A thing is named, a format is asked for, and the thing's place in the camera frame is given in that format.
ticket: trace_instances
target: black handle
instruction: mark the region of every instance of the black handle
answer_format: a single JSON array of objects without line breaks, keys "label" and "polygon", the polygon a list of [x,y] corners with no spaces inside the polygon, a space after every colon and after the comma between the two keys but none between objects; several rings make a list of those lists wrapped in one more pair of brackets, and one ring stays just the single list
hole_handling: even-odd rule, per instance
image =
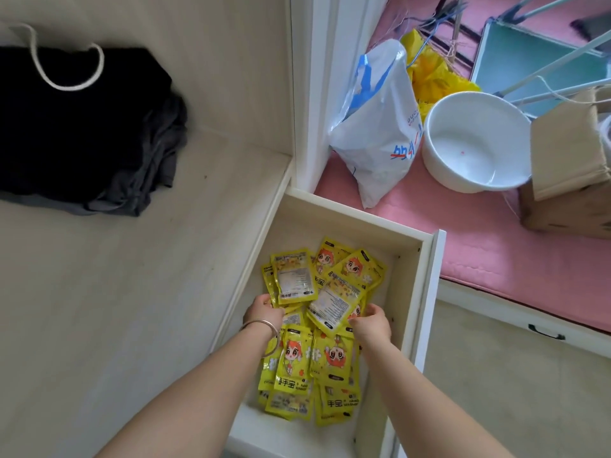
[{"label": "black handle", "polygon": [[542,333],[541,331],[539,331],[535,325],[529,325],[529,330],[534,331],[535,333],[540,334],[541,336],[556,339],[557,341],[566,340],[566,336],[564,336],[564,334],[558,334],[557,336],[550,336],[549,334]]}]

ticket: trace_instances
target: white drawer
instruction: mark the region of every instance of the white drawer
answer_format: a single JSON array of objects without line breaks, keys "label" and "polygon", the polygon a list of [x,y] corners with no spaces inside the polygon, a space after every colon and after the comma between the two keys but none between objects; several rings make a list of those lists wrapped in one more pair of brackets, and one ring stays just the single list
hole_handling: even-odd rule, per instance
[{"label": "white drawer", "polygon": [[[385,308],[391,321],[393,344],[420,370],[424,369],[445,231],[432,235],[413,230],[291,187],[286,189],[277,211],[270,213],[270,222],[269,231],[262,233],[266,233],[265,239],[251,254],[236,298],[215,337],[214,348],[236,333],[254,296],[265,292],[260,266],[270,260],[271,253],[303,246],[316,251],[322,238],[328,235],[352,246],[365,247],[389,265],[384,283],[369,300]],[[367,367],[364,361],[362,365],[361,380],[365,385]],[[253,379],[251,392],[240,406],[227,449],[249,458],[386,458],[393,454],[394,430],[377,392],[369,385],[365,387],[356,418],[345,424],[318,428],[313,422],[289,422],[263,413],[256,404],[257,380],[258,377]]]}]

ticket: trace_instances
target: bracelet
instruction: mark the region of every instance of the bracelet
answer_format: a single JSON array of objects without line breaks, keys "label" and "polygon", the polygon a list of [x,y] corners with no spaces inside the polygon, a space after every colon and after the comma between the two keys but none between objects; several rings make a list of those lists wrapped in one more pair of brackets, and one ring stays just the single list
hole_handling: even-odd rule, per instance
[{"label": "bracelet", "polygon": [[254,319],[254,320],[250,320],[250,321],[247,321],[246,323],[244,323],[244,324],[242,325],[242,327],[240,328],[240,331],[241,331],[242,329],[246,328],[246,327],[247,327],[249,324],[251,324],[251,323],[255,323],[255,322],[259,322],[259,323],[265,323],[267,326],[269,326],[269,327],[271,328],[271,331],[272,331],[272,332],[273,332],[273,334],[274,334],[274,336],[273,336],[273,337],[274,337],[274,338],[276,338],[276,345],[274,346],[274,348],[273,348],[273,349],[272,349],[272,350],[271,350],[269,353],[264,354],[264,356],[262,356],[262,357],[261,357],[261,358],[265,358],[265,357],[268,357],[268,356],[270,356],[271,354],[273,354],[273,353],[276,351],[276,349],[278,348],[278,346],[279,346],[279,344],[280,344],[280,334],[278,333],[278,330],[276,329],[276,327],[275,327],[273,324],[271,324],[271,323],[270,323],[269,321],[267,321],[267,320],[261,320],[261,319],[259,319],[259,318],[256,318],[256,319]]}]

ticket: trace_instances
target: pink mattress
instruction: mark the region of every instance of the pink mattress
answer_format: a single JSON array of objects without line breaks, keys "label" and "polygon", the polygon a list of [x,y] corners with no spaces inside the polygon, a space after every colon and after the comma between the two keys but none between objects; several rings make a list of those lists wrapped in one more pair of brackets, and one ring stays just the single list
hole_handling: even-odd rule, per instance
[{"label": "pink mattress", "polygon": [[[316,194],[363,210],[357,183],[333,153]],[[509,193],[517,212],[517,193]],[[499,192],[438,184],[420,152],[405,178],[368,212],[417,230],[447,231],[441,276],[611,332],[611,240],[523,228]]]}]

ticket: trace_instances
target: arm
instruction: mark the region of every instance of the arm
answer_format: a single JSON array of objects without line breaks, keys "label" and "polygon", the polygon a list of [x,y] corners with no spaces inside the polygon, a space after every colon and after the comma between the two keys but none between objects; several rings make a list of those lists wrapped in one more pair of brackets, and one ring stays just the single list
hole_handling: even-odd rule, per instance
[{"label": "arm", "polygon": [[[264,304],[269,298],[259,295],[244,322],[280,328],[284,310]],[[151,400],[96,458],[218,457],[271,336],[266,324],[249,324]]]},{"label": "arm", "polygon": [[380,307],[368,304],[367,314],[352,319],[351,324],[363,346],[369,376],[409,458],[512,456],[393,346]]}]

